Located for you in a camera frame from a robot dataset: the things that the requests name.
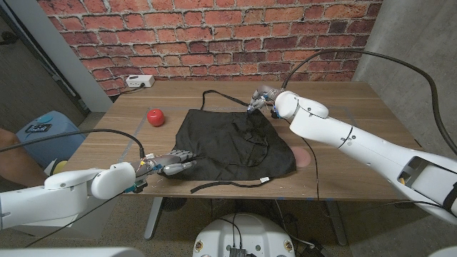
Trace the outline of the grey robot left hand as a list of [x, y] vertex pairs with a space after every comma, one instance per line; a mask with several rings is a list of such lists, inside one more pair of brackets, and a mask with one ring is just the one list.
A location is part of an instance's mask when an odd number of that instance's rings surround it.
[[133, 167], [137, 168], [137, 178], [156, 173], [163, 176], [171, 176], [195, 165], [194, 157], [196, 157], [196, 154], [184, 150], [173, 150], [161, 155], [150, 153], [138, 164], [133, 164]]

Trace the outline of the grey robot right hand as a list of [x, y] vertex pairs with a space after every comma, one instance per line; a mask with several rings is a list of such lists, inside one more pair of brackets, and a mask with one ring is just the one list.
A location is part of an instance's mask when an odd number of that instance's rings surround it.
[[268, 104], [273, 106], [272, 113], [277, 114], [278, 111], [275, 107], [275, 100], [279, 94], [283, 93], [285, 89], [275, 89], [267, 85], [259, 86], [253, 93], [251, 101], [249, 102], [247, 112], [251, 113], [256, 109], [261, 109]]

